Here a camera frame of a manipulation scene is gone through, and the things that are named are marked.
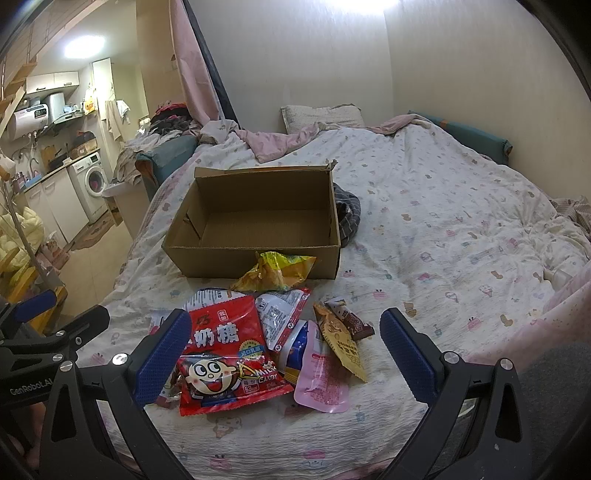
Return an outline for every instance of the pillow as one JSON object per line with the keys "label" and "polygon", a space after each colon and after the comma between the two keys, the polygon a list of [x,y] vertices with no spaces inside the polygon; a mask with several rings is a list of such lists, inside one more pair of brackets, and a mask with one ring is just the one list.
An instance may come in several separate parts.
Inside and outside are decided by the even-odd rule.
{"label": "pillow", "polygon": [[343,127],[365,127],[361,110],[352,103],[318,108],[287,105],[281,107],[281,114],[288,134],[297,133],[306,125],[314,122],[339,124]]}

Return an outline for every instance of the screw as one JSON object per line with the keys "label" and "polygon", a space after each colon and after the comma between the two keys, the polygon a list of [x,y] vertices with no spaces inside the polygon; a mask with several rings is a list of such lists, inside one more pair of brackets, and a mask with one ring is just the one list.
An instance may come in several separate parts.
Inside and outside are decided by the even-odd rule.
{"label": "screw", "polygon": [[70,362],[69,360],[66,360],[65,362],[63,362],[60,365],[60,370],[62,372],[69,372],[70,370],[72,370],[73,366],[74,366],[74,364],[72,362]]}
{"label": "screw", "polygon": [[460,361],[460,356],[456,352],[445,352],[443,354],[443,359],[448,364],[456,364]]}
{"label": "screw", "polygon": [[511,370],[513,368],[513,362],[508,358],[501,359],[501,368],[505,370]]}
{"label": "screw", "polygon": [[127,361],[127,353],[118,353],[113,357],[114,365],[123,365]]}

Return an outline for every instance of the white cabinet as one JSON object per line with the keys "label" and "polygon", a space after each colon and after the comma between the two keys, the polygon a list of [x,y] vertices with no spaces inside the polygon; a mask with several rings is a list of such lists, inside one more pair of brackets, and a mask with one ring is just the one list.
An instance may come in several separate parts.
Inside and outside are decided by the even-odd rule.
{"label": "white cabinet", "polygon": [[27,77],[28,98],[46,97],[50,93],[64,92],[67,98],[80,85],[78,72],[45,73]]}
{"label": "white cabinet", "polygon": [[76,87],[78,82],[78,72],[59,72],[53,74],[54,88]]}
{"label": "white cabinet", "polygon": [[27,199],[27,205],[29,208],[32,209],[39,217],[41,217],[41,220],[43,220],[43,228],[45,229],[46,238],[52,232],[57,232],[57,245],[61,248],[64,248],[67,244],[66,239],[62,235],[60,227],[58,226],[57,221],[51,212],[51,207],[45,198],[41,184],[38,183],[33,188],[27,190],[25,192],[25,198]]}
{"label": "white cabinet", "polygon": [[46,90],[52,90],[54,85],[55,80],[53,73],[27,77],[27,93],[31,96],[34,96],[35,93],[39,93],[42,96],[45,94]]}
{"label": "white cabinet", "polygon": [[41,187],[66,242],[71,242],[88,223],[88,217],[84,213],[67,170],[63,168],[47,180],[43,180]]}

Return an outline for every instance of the gray fabric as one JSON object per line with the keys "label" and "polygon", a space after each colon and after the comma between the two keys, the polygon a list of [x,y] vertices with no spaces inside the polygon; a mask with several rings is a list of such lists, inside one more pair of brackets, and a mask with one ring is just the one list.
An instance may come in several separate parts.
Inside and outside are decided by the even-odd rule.
{"label": "gray fabric", "polygon": [[335,190],[336,212],[339,218],[340,246],[346,247],[355,236],[361,221],[361,202],[351,192],[344,191],[336,183]]}

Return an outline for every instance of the floor mat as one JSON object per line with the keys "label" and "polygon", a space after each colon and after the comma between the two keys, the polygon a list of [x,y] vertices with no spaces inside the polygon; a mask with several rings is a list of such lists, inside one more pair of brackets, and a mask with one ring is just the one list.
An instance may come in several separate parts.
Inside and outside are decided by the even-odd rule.
{"label": "floor mat", "polygon": [[83,248],[92,247],[94,244],[103,238],[103,235],[109,231],[115,222],[113,216],[109,212],[103,213],[101,217],[93,224],[87,225],[81,233],[77,235],[74,240],[71,250],[82,250]]}

